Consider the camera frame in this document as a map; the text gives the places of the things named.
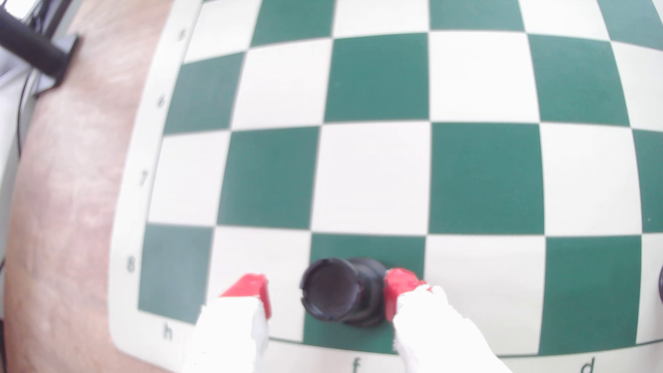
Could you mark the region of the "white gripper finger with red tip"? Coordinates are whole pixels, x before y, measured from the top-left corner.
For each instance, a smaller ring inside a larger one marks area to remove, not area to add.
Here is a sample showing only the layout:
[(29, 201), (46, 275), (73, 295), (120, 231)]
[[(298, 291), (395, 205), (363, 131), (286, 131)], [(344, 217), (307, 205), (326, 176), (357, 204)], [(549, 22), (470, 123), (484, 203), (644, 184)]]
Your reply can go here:
[(510, 372), (441, 286), (395, 267), (386, 271), (384, 298), (394, 350), (407, 372)]
[(271, 307), (268, 279), (245, 274), (203, 306), (182, 372), (266, 372)]

